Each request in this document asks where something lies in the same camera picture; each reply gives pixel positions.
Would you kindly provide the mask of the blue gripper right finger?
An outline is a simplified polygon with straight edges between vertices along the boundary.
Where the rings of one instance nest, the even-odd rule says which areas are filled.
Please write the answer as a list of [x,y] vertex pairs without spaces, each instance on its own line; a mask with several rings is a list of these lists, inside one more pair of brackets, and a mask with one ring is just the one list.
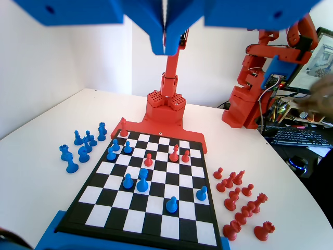
[[208,15],[218,1],[167,1],[165,54],[175,55],[180,36],[202,16]]

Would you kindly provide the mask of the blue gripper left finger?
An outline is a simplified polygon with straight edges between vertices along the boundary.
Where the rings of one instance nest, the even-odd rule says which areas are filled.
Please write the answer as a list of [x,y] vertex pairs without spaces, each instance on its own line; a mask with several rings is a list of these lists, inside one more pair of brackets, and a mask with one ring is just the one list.
[[111,6],[120,22],[123,21],[123,15],[126,15],[149,35],[154,54],[164,55],[162,1],[112,1]]

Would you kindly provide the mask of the person hand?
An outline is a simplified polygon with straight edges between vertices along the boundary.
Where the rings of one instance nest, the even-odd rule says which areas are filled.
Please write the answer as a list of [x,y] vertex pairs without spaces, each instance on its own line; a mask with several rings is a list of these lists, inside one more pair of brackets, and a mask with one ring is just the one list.
[[296,101],[299,108],[332,118],[332,74],[325,75],[310,88],[310,96]]

